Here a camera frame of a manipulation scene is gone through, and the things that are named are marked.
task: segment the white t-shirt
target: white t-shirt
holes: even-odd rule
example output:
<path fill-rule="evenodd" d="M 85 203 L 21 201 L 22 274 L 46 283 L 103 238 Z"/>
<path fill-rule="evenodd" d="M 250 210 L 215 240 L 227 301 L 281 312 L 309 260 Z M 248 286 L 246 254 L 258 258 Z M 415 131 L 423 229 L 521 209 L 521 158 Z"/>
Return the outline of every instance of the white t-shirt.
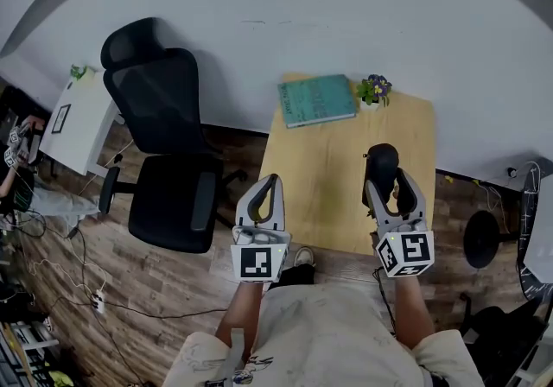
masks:
<path fill-rule="evenodd" d="M 163 387 L 213 381 L 229 348 L 206 333 L 186 339 Z M 425 387 L 427 371 L 451 387 L 483 386 L 456 330 L 423 339 L 410 351 L 386 330 L 372 300 L 332 285 L 287 286 L 264 296 L 257 342 L 233 384 L 280 386 Z"/>

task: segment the small plant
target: small plant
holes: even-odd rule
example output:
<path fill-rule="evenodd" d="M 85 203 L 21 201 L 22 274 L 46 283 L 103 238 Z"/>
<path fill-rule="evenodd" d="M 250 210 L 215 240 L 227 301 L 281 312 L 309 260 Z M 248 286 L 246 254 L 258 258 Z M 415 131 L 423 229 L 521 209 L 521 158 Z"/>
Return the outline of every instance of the small plant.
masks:
<path fill-rule="evenodd" d="M 368 105 L 370 103 L 379 103 L 386 107 L 390 104 L 391 83 L 384 75 L 369 75 L 368 79 L 361 80 L 357 85 L 357 96 Z"/>
<path fill-rule="evenodd" d="M 71 65 L 71 76 L 74 79 L 80 79 L 83 75 L 85 75 L 86 67 L 78 67 L 75 65 Z"/>

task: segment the chair backrest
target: chair backrest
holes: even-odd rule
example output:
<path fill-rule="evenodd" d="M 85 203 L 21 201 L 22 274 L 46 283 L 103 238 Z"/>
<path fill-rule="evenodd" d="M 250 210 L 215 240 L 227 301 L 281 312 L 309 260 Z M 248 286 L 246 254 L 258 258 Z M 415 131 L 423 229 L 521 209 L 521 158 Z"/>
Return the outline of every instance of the chair backrest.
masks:
<path fill-rule="evenodd" d="M 164 49 L 155 24 L 138 20 L 107 38 L 105 87 L 142 152 L 211 152 L 200 127 L 196 60 L 186 49 Z"/>

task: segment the power strip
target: power strip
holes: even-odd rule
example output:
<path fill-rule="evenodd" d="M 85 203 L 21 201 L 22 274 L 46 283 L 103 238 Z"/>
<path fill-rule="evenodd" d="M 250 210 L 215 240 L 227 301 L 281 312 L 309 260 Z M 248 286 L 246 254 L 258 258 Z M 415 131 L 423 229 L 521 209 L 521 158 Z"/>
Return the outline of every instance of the power strip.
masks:
<path fill-rule="evenodd" d="M 105 298 L 104 293 L 100 289 L 96 290 L 96 293 L 92 295 L 92 306 L 99 313 L 105 312 Z"/>

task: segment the teal book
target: teal book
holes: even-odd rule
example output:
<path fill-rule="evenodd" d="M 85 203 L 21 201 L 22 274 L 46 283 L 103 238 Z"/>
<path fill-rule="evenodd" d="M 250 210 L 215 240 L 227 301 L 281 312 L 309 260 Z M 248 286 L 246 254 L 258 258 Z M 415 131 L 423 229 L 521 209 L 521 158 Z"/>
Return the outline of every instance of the teal book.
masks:
<path fill-rule="evenodd" d="M 287 128 L 355 117 L 346 75 L 328 75 L 278 85 Z"/>

